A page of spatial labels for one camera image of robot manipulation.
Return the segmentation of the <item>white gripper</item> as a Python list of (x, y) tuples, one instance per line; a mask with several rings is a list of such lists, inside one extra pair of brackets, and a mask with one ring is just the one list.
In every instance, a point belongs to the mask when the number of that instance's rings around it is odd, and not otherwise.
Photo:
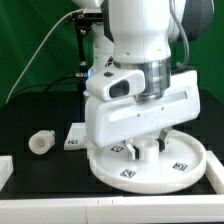
[(194, 70), (172, 76), (170, 87), (160, 99), (139, 103), (136, 96), (102, 101), (90, 93), (85, 107), (89, 140), (99, 147), (125, 140), (130, 159), (136, 160), (130, 138), (162, 129), (158, 142), (159, 150), (163, 151), (165, 139), (172, 130), (169, 126), (192, 120), (200, 112), (197, 72)]

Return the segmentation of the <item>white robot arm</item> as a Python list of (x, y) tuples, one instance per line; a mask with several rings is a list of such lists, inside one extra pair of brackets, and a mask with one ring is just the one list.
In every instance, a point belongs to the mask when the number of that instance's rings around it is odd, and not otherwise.
[(197, 72), (188, 67), (189, 42), (202, 36), (214, 16), (213, 0), (73, 0), (102, 14), (113, 64), (98, 66), (86, 82), (89, 140), (98, 147), (123, 142), (138, 158), (139, 136), (199, 114)]

